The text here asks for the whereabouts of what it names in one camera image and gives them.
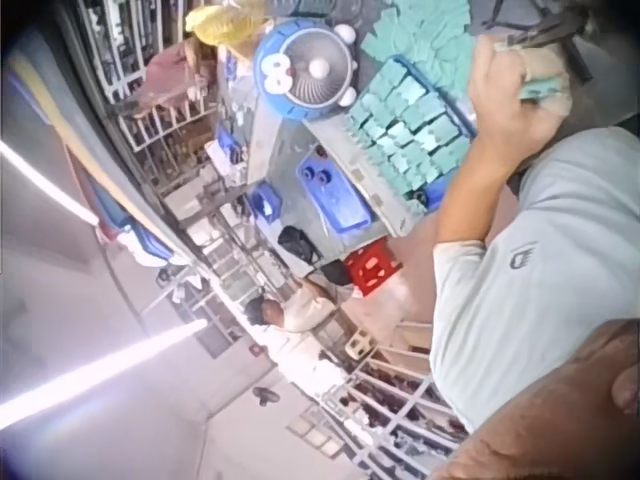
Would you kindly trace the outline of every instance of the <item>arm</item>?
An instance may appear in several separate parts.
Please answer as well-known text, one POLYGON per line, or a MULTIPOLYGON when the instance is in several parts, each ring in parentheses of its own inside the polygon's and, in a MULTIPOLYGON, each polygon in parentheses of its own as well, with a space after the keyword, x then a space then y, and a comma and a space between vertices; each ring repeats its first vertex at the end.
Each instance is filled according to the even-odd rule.
POLYGON ((329 292, 321 287, 320 285, 318 285, 317 283, 313 282, 312 280, 309 280, 308 278, 302 278, 300 279, 300 285, 303 288, 307 288, 311 291, 311 293, 313 293, 313 296, 316 298, 326 298, 327 300, 331 300, 331 302, 333 302, 333 298, 331 298, 331 295, 329 294, 329 292))
POLYGON ((519 53, 479 37, 469 82, 478 136, 440 209, 438 244, 484 242, 505 182, 560 127, 561 116, 518 98, 526 75, 519 53))

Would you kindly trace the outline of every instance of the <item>gray long-sleeve shirt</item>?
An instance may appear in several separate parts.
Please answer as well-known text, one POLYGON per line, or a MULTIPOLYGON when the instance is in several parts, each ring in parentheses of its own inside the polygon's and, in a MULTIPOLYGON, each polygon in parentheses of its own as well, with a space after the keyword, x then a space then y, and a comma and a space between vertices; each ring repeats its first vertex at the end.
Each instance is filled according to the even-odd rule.
POLYGON ((513 223, 434 250, 433 377, 471 432, 599 325, 640 314, 640 141, 570 137, 527 173, 513 223))

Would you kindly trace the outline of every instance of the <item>red crate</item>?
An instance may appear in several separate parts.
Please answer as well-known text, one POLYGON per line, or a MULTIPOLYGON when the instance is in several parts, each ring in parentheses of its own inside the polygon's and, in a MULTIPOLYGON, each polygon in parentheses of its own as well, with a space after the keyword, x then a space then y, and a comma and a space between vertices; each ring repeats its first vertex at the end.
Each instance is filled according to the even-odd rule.
POLYGON ((349 254, 344 263, 354 285, 362 291, 364 297, 402 268, 402 264, 393 259, 387 248, 386 237, 349 254))

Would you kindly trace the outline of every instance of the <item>logo on shirt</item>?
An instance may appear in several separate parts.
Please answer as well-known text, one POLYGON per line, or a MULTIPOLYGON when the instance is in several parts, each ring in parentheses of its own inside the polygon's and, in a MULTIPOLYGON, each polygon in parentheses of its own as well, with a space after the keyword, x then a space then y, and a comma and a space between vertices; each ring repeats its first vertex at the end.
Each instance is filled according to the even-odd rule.
POLYGON ((536 248, 536 243, 523 245, 516 249, 516 252, 513 254, 511 261, 509 262, 511 270, 520 270, 521 268, 529 265, 533 252, 536 248))

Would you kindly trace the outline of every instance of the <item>ceiling fan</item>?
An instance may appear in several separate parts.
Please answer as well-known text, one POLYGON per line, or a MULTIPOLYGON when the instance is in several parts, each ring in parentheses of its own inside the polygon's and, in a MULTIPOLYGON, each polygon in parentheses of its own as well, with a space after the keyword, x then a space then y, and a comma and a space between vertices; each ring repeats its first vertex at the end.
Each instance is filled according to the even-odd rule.
POLYGON ((280 395, 268 388, 255 387, 252 393, 260 401, 261 407, 266 407, 270 403, 278 403, 280 401, 280 395))

